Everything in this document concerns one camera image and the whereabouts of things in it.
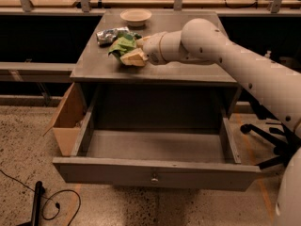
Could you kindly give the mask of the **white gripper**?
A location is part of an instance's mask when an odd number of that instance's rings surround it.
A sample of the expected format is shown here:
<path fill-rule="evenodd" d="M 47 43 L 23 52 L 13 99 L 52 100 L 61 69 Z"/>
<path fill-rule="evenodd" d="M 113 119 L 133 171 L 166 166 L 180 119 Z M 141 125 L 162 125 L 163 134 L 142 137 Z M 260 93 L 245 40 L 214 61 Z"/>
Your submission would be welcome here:
<path fill-rule="evenodd" d="M 136 46 L 139 48 L 123 55 L 120 58 L 121 62 L 126 66 L 138 67 L 143 67 L 146 61 L 153 65 L 166 64 L 161 52 L 161 40 L 165 34 L 166 32 L 160 32 L 136 40 Z"/>

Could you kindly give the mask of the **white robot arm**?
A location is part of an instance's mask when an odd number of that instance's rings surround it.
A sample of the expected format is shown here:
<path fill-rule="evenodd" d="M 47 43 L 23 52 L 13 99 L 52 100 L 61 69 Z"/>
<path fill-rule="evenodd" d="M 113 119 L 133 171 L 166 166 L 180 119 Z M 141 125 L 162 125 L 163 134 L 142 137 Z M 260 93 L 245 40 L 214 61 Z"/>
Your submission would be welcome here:
<path fill-rule="evenodd" d="M 127 65 L 148 61 L 218 64 L 301 139 L 301 74 L 229 40 L 214 24 L 193 19 L 182 30 L 140 40 L 121 57 Z M 301 226 L 301 148 L 290 159 L 279 189 L 273 226 Z"/>

